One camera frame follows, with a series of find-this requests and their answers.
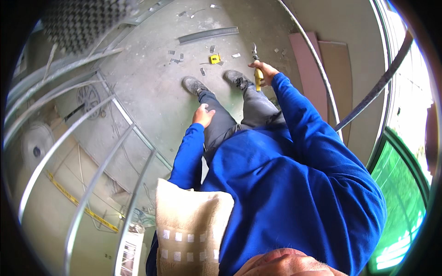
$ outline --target beige towel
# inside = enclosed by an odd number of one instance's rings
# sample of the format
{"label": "beige towel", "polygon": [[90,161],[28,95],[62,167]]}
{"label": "beige towel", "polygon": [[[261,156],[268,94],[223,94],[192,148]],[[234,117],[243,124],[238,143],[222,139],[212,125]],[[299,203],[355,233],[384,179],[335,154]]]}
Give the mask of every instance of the beige towel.
{"label": "beige towel", "polygon": [[187,191],[158,179],[157,275],[217,276],[221,240],[232,208],[228,193]]}

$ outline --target gray work pants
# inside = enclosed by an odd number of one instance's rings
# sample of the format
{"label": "gray work pants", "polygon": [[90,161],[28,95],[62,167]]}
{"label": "gray work pants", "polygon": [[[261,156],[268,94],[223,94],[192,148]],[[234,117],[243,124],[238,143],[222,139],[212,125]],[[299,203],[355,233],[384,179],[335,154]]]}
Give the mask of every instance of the gray work pants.
{"label": "gray work pants", "polygon": [[204,130],[204,158],[208,166],[210,166],[218,146],[238,130],[286,123],[282,113],[267,99],[262,91],[256,91],[254,84],[248,84],[242,92],[244,119],[241,124],[238,124],[225,110],[212,92],[203,90],[198,96],[200,103],[209,105],[207,110],[216,110],[210,125]]}

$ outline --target pink board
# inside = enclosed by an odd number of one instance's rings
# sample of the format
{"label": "pink board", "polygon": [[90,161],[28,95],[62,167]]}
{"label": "pink board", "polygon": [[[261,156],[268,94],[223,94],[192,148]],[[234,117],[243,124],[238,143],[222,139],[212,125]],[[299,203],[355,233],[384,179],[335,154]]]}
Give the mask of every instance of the pink board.
{"label": "pink board", "polygon": [[[318,40],[315,33],[307,32],[307,36],[313,44],[319,59],[321,59],[321,53],[318,46]],[[316,66],[315,60],[310,53],[305,40],[300,33],[289,34],[289,40],[292,44],[293,52],[295,54],[296,63],[298,65],[299,74],[301,76],[302,90],[304,96],[307,97],[316,110],[321,115],[321,118],[327,122],[328,119],[328,104],[327,104],[327,92],[322,81],[319,69]]]}

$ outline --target wall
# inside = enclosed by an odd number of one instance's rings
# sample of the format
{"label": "wall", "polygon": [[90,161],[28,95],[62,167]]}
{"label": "wall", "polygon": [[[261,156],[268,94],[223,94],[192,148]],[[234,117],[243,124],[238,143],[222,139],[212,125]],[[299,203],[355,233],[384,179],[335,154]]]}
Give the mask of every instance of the wall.
{"label": "wall", "polygon": [[[55,139],[65,130],[64,124],[57,128]],[[80,154],[84,182],[88,184],[97,166],[83,150],[80,150]],[[79,200],[84,192],[80,181],[77,142],[72,136],[57,150],[53,160],[47,169],[54,173],[57,182]],[[14,192],[16,208],[30,174],[26,168],[20,171]],[[90,200],[91,210],[100,216],[107,210],[105,220],[121,228],[122,223],[119,224],[121,221],[118,218],[121,206],[109,197],[109,181],[105,175],[100,178],[94,189],[96,195],[92,195]],[[42,173],[30,194],[23,216],[23,229],[36,254],[52,275],[60,275],[63,268],[65,239],[75,209],[75,205]],[[92,219],[84,214],[72,254],[71,275],[110,275],[118,241],[119,234],[97,230]]]}
{"label": "wall", "polygon": [[[319,40],[348,45],[353,108],[368,94],[385,72],[386,57],[381,32],[369,0],[286,0],[305,31]],[[382,93],[351,124],[348,148],[366,164],[383,119]]]}

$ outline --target work boot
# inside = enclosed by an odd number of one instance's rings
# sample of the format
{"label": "work boot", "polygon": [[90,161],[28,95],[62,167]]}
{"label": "work boot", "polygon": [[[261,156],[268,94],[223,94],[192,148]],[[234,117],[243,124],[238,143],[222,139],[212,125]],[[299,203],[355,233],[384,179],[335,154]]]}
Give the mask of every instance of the work boot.
{"label": "work boot", "polygon": [[197,80],[197,78],[192,76],[184,77],[183,86],[184,88],[187,89],[187,91],[189,91],[190,93],[192,93],[197,97],[199,96],[201,91],[203,90],[209,91],[209,89],[207,89],[207,87],[202,82],[200,82],[199,80]]}
{"label": "work boot", "polygon": [[224,72],[224,77],[231,83],[236,84],[236,87],[239,87],[241,90],[254,84],[243,73],[237,70],[227,70]]}

